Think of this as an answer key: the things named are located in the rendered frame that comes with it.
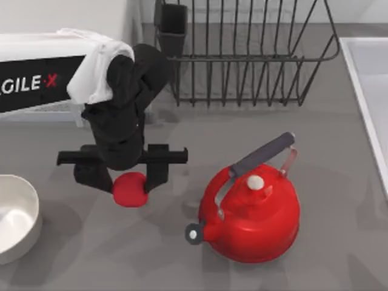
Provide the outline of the black utensil holder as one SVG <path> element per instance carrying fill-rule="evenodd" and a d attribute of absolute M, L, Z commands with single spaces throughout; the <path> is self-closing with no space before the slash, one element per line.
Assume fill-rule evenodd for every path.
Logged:
<path fill-rule="evenodd" d="M 156 0 L 154 25 L 161 51 L 169 58 L 180 58 L 187 35 L 186 5 L 169 4 Z"/>

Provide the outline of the red kettle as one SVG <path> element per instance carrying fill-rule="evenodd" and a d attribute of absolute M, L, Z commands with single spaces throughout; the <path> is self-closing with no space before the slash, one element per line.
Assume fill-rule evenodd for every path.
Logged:
<path fill-rule="evenodd" d="M 263 263 L 295 241 L 301 206 L 288 177 L 298 155 L 295 135 L 284 132 L 220 170 L 200 200 L 198 220 L 184 231 L 191 245 L 209 244 L 241 263 Z"/>

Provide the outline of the white bowl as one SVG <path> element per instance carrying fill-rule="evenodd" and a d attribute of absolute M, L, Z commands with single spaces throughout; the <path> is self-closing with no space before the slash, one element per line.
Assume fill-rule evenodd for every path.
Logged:
<path fill-rule="evenodd" d="M 0 266 L 26 255 L 42 229 L 36 189 L 23 177 L 0 175 Z"/>

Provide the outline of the pale grey rounded box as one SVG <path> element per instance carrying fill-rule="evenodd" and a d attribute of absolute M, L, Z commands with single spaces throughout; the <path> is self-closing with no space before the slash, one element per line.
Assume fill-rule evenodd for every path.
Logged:
<path fill-rule="evenodd" d="M 89 30 L 62 28 L 56 33 L 86 40 L 92 46 L 92 50 L 86 54 L 67 84 L 67 93 L 72 101 L 75 104 L 96 104 L 111 100 L 113 91 L 107 83 L 109 65 L 120 55 L 134 61 L 132 47 L 123 41 Z"/>

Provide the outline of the red ball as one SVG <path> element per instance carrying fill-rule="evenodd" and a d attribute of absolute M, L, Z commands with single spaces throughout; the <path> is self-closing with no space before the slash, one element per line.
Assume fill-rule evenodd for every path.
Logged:
<path fill-rule="evenodd" d="M 146 176 L 140 172 L 128 172 L 117 177 L 112 194 L 115 203 L 123 207 L 138 208 L 148 201 L 145 190 Z"/>

